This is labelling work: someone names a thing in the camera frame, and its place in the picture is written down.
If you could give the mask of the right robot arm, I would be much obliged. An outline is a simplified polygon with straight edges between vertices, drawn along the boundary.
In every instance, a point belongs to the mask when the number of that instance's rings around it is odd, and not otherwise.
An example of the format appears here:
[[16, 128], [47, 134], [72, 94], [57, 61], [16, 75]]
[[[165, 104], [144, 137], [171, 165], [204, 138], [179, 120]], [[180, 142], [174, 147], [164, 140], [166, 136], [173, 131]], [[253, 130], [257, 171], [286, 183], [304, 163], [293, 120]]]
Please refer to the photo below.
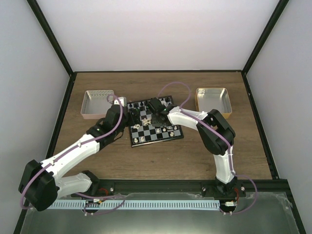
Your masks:
[[228, 196], [234, 191], [237, 181], [233, 164], [235, 131], [218, 110], [197, 112], [174, 104], [166, 106], [156, 97], [147, 101], [147, 109], [152, 113], [153, 126], [181, 125], [198, 131], [205, 148], [214, 155], [217, 192]]

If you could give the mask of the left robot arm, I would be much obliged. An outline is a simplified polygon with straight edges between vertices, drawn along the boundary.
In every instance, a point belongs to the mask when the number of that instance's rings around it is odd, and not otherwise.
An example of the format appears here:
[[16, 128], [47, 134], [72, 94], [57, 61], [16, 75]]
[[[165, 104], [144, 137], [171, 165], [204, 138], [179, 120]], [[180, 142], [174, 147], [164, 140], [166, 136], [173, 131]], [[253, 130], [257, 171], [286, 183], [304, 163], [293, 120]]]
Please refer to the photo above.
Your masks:
[[99, 179], [90, 171], [74, 176], [65, 174], [87, 157], [113, 143], [128, 126], [138, 124], [140, 110], [112, 105], [104, 118], [99, 119], [74, 144], [42, 162], [31, 160], [25, 166], [19, 192], [37, 211], [44, 211], [66, 195], [94, 197], [99, 193]]

